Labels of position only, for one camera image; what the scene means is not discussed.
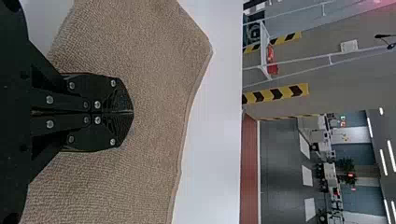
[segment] yellow and black striped barrier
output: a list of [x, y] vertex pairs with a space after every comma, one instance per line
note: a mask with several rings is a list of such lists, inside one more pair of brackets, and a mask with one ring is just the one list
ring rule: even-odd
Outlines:
[[[300, 32], [296, 32], [296, 33], [292, 33], [292, 34], [289, 34], [289, 35], [282, 35], [280, 37], [277, 37], [275, 39], [270, 40], [270, 44], [273, 45], [273, 46], [274, 45], [281, 45], [281, 44], [284, 44], [286, 42], [290, 42], [290, 41], [293, 41], [293, 40], [296, 40], [296, 39], [300, 39], [301, 37], [303, 37], [301, 31]], [[244, 49], [242, 49], [242, 53], [243, 54], [248, 54], [248, 53], [254, 52], [256, 50], [259, 50], [260, 46], [261, 46], [260, 43], [248, 45]]]
[[309, 94], [308, 83], [300, 83], [270, 90], [251, 91], [242, 94], [242, 105], [253, 105], [287, 98], [306, 96]]
[[292, 33], [289, 35], [282, 35], [278, 38], [272, 39], [270, 40], [270, 44], [271, 45], [281, 45], [284, 44], [286, 42], [290, 42], [296, 39], [300, 39], [302, 37], [301, 31], [300, 32], [296, 32], [296, 33]]
[[279, 118], [271, 118], [271, 119], [260, 119], [262, 121], [274, 121], [281, 119], [299, 119], [299, 118], [310, 118], [310, 117], [319, 117], [323, 114], [309, 114], [309, 115], [297, 115], [297, 116], [287, 116], [287, 117], [279, 117]]
[[247, 53], [251, 53], [251, 52], [254, 52], [256, 50], [259, 50], [259, 49], [260, 49], [260, 43], [259, 44], [252, 44], [252, 45], [248, 45], [244, 49], [242, 49], [242, 53], [247, 54]]

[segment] white floor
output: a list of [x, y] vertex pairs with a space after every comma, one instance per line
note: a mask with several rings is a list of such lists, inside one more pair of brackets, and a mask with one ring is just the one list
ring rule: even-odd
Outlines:
[[303, 154], [308, 158], [311, 159], [311, 155], [309, 154], [309, 145], [308, 143], [305, 141], [305, 139], [300, 135], [300, 150], [301, 152], [303, 152]]
[[305, 186], [313, 187], [314, 181], [312, 180], [312, 171], [303, 165], [301, 166], [301, 168], [303, 170], [303, 184]]
[[317, 213], [315, 209], [315, 199], [305, 199], [305, 221], [309, 221], [313, 218]]

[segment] beige carpet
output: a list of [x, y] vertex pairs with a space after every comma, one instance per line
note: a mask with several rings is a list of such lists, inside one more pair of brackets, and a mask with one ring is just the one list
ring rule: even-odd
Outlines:
[[121, 148], [61, 153], [21, 223], [170, 223], [194, 95], [212, 51], [176, 0], [77, 0], [49, 53], [61, 72], [120, 77], [134, 97]]

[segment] screw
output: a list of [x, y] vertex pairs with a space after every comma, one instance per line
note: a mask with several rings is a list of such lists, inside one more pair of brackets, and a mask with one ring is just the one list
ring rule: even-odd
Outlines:
[[73, 135], [70, 135], [69, 136], [69, 139], [68, 139], [68, 141], [69, 141], [69, 143], [74, 143], [74, 136]]
[[76, 84], [74, 82], [69, 82], [70, 90], [73, 90], [75, 87], [76, 87]]
[[100, 102], [99, 102], [99, 101], [95, 101], [95, 108], [96, 108], [96, 109], [99, 109], [100, 106], [101, 106]]
[[95, 124], [100, 124], [100, 122], [101, 122], [100, 117], [96, 117], [96, 118], [95, 118]]
[[47, 96], [46, 100], [47, 100], [47, 104], [48, 105], [52, 105], [53, 104], [53, 97], [52, 96]]
[[52, 120], [47, 120], [47, 128], [51, 129], [51, 128], [53, 128], [53, 126], [54, 126], [53, 121]]
[[85, 117], [85, 118], [84, 118], [84, 123], [89, 123], [89, 122], [90, 122], [90, 118]]

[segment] red wall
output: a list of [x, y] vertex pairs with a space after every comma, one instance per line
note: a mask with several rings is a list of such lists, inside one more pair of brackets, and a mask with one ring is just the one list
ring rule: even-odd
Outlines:
[[240, 224], [259, 223], [259, 178], [257, 121], [245, 115], [242, 121]]

